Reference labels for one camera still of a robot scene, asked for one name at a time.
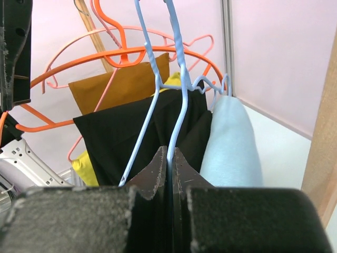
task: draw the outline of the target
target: metal pole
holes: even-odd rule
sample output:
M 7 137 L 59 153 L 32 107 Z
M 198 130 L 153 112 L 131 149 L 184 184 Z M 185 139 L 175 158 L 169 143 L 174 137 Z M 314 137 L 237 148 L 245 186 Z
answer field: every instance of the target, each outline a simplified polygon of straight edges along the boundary
M 232 95 L 235 96 L 232 0 L 221 0 L 221 15 L 225 70 L 232 82 Z

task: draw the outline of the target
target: wooden beam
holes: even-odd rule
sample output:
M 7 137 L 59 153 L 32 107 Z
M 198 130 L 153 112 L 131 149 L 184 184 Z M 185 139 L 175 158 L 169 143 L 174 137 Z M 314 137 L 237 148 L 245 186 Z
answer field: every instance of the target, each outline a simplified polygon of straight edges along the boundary
M 80 11 L 78 11 L 78 13 L 80 14 L 82 20 L 83 20 L 83 23 L 87 29 L 88 32 L 92 31 L 95 29 L 94 25 L 93 25 L 93 21 L 90 17 L 90 14 L 89 14 L 89 10 L 84 2 L 84 0 L 75 0 L 76 1 L 76 5 L 77 7 L 84 13 L 87 13 L 89 16 L 81 13 Z M 105 51 L 105 47 L 103 45 L 103 42 L 101 40 L 101 37 L 99 36 L 98 33 L 96 34 L 92 34 L 90 35 L 90 38 L 92 40 L 92 42 L 94 43 L 94 46 L 97 50 L 97 52 L 103 52 Z M 101 59 L 102 61 L 102 64 L 106 70 L 106 72 L 111 72 L 113 71 L 113 67 L 104 59 Z
M 337 31 L 302 190 L 316 206 L 326 227 L 337 204 Z

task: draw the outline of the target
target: black cable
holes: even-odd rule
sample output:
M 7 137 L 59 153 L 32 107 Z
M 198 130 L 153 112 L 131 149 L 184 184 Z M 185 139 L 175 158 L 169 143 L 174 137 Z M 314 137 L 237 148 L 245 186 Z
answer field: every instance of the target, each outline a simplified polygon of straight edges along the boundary
M 8 188 L 5 187 L 1 182 L 0 182 L 0 186 L 1 186 L 2 188 L 4 188 L 5 191 L 8 190 Z M 14 193 L 13 193 L 12 191 L 7 191 L 7 193 L 8 193 L 9 198 L 11 199 L 11 201 L 13 201 L 13 200 L 15 199 Z

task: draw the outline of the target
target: white perforated bracket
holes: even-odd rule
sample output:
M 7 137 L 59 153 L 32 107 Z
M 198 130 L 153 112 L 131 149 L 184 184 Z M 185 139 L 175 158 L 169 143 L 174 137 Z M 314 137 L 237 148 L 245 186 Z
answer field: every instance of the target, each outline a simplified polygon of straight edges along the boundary
M 24 139 L 11 141 L 1 151 L 0 159 L 15 166 L 36 186 L 71 186 L 48 167 Z

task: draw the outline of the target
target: brown fabric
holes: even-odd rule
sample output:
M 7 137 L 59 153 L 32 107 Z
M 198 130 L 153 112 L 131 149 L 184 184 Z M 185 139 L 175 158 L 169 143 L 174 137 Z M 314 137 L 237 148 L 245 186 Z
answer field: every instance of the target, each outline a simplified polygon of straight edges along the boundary
M 163 83 L 169 78 L 169 54 L 156 58 Z M 78 108 L 83 115 L 96 108 L 112 72 L 69 84 Z M 155 90 L 154 74 L 149 62 L 119 69 L 98 110 L 112 108 L 151 96 Z

